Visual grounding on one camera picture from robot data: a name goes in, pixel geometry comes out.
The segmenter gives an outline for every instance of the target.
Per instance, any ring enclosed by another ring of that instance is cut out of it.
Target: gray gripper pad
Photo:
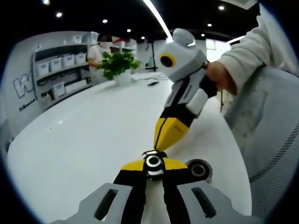
[[[244,216],[230,199],[205,181],[178,186],[191,224],[261,224],[262,219]]]
[[[75,215],[51,224],[121,224],[131,190],[131,186],[105,183],[81,201]]]

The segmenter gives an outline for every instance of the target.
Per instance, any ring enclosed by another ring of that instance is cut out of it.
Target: black lettering
[[[19,111],[22,112],[24,109],[26,109],[28,106],[30,106],[31,104],[33,104],[36,101],[36,99],[31,100],[29,103],[24,104],[23,106],[21,106],[19,108]]]

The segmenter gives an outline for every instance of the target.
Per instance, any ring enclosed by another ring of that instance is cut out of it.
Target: white pot
[[[119,76],[114,76],[116,85],[127,86],[131,84],[131,69],[127,69],[125,72],[121,73]]]

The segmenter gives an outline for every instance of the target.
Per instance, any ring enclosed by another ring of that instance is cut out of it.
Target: green plant
[[[141,62],[134,59],[132,53],[114,53],[112,55],[107,52],[103,53],[103,58],[98,69],[104,70],[104,77],[113,80],[114,76],[119,76],[127,69],[137,69]]]

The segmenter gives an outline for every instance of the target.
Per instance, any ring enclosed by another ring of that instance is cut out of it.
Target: black bearing
[[[209,163],[204,160],[195,159],[187,162],[186,165],[198,181],[211,182],[213,171]]]
[[[149,159],[149,163],[152,165],[155,165],[159,162],[159,159],[157,157],[152,157]]]

